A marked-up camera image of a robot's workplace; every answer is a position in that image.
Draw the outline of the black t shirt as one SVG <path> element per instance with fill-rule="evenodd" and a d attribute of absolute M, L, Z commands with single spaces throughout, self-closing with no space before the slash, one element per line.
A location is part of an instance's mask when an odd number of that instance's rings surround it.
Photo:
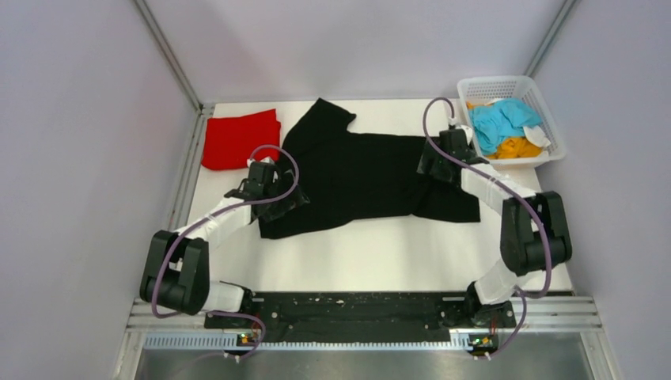
<path fill-rule="evenodd" d="M 354 113 L 318 99 L 289 130 L 283 172 L 298 168 L 309 202 L 259 222 L 264 239 L 330 230 L 358 219 L 414 215 L 442 222 L 479 222 L 475 196 L 417 171 L 422 136 L 354 133 Z"/>

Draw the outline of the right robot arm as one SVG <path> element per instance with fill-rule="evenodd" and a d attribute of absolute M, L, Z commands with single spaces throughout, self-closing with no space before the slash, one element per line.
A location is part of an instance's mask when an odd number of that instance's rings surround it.
<path fill-rule="evenodd" d="M 426 139 L 418 172 L 475 196 L 501 218 L 500 257 L 466 290 L 464 316 L 470 324 L 485 326 L 515 294 L 547 294 L 554 267 L 573 253 L 557 192 L 536 192 L 500 173 L 476 154 L 458 127 Z"/>

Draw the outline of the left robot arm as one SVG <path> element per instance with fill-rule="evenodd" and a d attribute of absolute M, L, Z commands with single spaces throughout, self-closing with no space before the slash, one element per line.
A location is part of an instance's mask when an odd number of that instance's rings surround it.
<path fill-rule="evenodd" d="M 248 176 L 204 216 L 178 230 L 153 235 L 139 288 L 141 300 L 157 317 L 200 312 L 223 313 L 235 327 L 248 325 L 254 307 L 250 291 L 216 281 L 210 252 L 254 222 L 268 222 L 308 202 L 299 187 L 295 162 L 287 169 L 271 159 L 250 161 Z"/>

